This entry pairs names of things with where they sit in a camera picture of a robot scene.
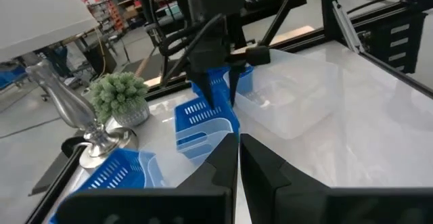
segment white tabletop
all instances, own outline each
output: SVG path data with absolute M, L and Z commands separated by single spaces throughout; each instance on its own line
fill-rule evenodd
M 337 42 L 299 54 L 339 65 L 336 109 L 301 136 L 282 139 L 235 108 L 242 133 L 331 187 L 433 185 L 433 100 Z M 175 150 L 173 115 L 175 106 L 194 97 L 187 89 L 150 102 L 151 118 L 135 129 L 142 149 L 156 153 L 169 187 L 196 169 Z M 61 198 L 88 176 L 77 169 Z M 240 178 L 236 223 L 251 223 Z

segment artificial plant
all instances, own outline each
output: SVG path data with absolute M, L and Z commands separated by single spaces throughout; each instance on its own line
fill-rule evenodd
M 107 74 L 91 84 L 98 121 L 105 123 L 113 115 L 122 115 L 130 110 L 140 110 L 146 105 L 144 95 L 148 86 L 144 79 L 132 72 Z

